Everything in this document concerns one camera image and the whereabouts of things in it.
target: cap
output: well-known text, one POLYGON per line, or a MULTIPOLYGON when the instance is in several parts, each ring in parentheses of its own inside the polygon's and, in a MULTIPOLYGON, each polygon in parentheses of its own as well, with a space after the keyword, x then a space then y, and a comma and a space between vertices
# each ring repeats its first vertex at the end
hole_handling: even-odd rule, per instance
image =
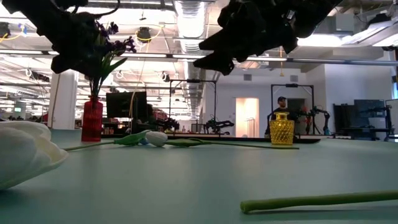
POLYGON ((278 102, 281 102, 281 101, 284 101, 284 100, 286 100, 285 97, 283 97, 283 96, 278 97, 278 102))

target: tulip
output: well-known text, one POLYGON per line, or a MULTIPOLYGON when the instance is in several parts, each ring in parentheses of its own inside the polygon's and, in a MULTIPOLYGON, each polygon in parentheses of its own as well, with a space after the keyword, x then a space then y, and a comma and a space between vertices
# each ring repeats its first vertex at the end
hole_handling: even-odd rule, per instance
POLYGON ((68 153, 50 140, 44 124, 0 122, 0 190, 59 167, 68 153))

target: white tulip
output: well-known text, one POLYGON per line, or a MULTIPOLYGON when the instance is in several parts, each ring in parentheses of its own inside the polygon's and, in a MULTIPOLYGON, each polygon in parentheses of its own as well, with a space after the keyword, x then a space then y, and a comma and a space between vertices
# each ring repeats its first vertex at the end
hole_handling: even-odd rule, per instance
POLYGON ((68 153, 51 141, 44 124, 0 122, 0 190, 57 168, 68 153))

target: white pillar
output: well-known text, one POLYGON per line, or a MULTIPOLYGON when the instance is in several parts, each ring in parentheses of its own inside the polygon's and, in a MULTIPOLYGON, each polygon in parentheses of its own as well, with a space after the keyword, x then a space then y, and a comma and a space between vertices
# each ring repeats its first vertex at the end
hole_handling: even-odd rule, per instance
POLYGON ((14 113, 12 116, 15 118, 20 116, 21 118, 26 119, 26 103, 16 101, 14 105, 14 113))
POLYGON ((48 127, 62 130, 75 129, 78 81, 79 73, 73 70, 52 75, 48 127))

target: doorway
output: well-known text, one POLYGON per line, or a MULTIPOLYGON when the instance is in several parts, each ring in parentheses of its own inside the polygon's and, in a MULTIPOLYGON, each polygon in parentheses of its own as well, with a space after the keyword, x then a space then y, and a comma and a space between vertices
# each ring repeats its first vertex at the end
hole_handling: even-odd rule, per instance
MULTIPOLYGON (((289 111, 300 111, 305 108, 305 99, 287 99, 287 107, 289 111)), ((294 131, 296 134, 305 134, 305 117, 299 117, 294 124, 294 131)))
POLYGON ((236 99, 236 129, 237 138, 259 138, 259 99, 236 99))

